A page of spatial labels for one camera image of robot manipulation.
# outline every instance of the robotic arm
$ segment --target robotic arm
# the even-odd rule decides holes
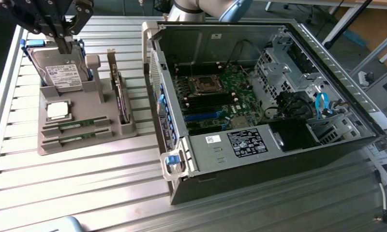
[[[93,0],[76,0],[76,16],[65,13],[73,0],[0,0],[0,11],[31,33],[43,33],[57,44],[60,54],[72,52],[72,36],[77,35],[93,15]],[[204,21],[206,13],[220,22],[235,22],[252,0],[175,0],[169,21]]]
[[[175,0],[169,21],[206,21],[206,13],[220,22],[236,22],[251,6],[252,0]]]
[[[76,16],[67,21],[72,0],[0,0],[0,11],[31,33],[48,36],[60,54],[72,52],[72,35],[77,35],[93,15],[93,0],[76,0]]]

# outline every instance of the motherboard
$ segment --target motherboard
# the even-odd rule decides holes
[[[227,65],[219,74],[173,76],[190,135],[255,126],[263,113],[247,73]]]

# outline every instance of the hard drive label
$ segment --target hard drive label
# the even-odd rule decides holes
[[[246,157],[268,151],[258,129],[231,132],[227,135],[236,157]]]
[[[48,66],[45,69],[56,88],[68,88],[81,85],[75,64]]]

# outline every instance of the cpu socket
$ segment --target cpu socket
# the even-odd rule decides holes
[[[206,95],[224,91],[216,75],[194,76],[190,78],[190,81],[195,87],[195,95]]]

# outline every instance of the metal slatted table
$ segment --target metal slatted table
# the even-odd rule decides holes
[[[72,215],[87,231],[374,231],[381,192],[372,164],[355,152],[330,166],[169,206],[141,69],[140,24],[160,17],[93,16],[79,35],[88,54],[115,48],[139,136],[39,156],[39,75],[16,28],[0,83],[0,231]]]

